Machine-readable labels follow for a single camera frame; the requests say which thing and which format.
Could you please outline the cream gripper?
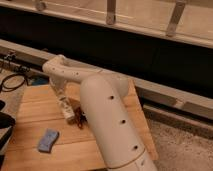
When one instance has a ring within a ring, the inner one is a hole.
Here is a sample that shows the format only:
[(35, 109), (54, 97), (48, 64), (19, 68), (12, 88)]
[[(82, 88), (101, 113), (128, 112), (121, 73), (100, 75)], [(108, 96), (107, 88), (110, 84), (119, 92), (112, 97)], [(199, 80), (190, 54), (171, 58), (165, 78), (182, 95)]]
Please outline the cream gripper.
[(66, 85), (67, 82), (64, 79), (56, 77), (50, 79), (50, 86), (59, 100), (67, 98), (65, 93)]

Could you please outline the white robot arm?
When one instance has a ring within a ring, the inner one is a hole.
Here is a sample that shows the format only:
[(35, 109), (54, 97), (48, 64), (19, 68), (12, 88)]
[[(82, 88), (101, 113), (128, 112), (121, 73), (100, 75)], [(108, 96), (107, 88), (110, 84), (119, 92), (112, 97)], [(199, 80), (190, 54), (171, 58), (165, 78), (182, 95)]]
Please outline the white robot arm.
[(108, 171), (157, 171), (123, 103), (129, 91), (126, 76), (105, 69), (71, 67), (63, 55), (45, 62), (42, 70), (49, 76), (68, 121), (74, 119), (74, 111), (65, 87), (69, 82), (80, 85), (81, 109)]

